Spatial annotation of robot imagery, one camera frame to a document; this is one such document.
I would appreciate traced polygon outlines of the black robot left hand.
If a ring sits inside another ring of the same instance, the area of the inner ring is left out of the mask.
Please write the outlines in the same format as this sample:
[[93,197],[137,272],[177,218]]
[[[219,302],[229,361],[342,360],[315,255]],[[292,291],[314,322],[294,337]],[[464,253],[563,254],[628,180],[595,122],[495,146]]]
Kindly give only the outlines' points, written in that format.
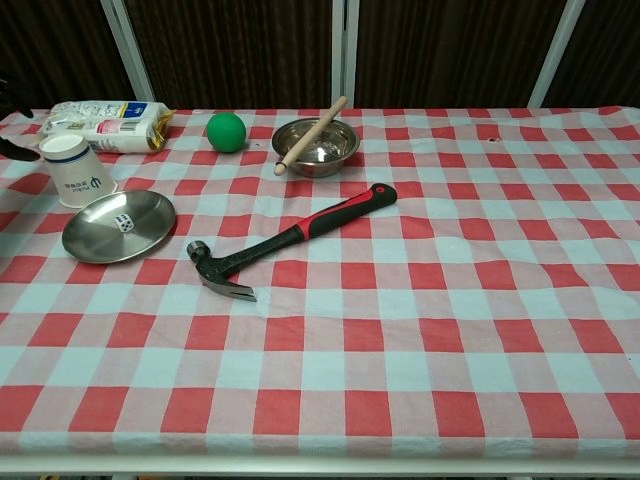
[[[1,70],[1,119],[15,111],[27,118],[34,116],[26,99],[24,84],[8,71]],[[1,138],[1,154],[9,159],[25,162],[34,162],[40,158],[34,150],[18,146],[5,138]]]

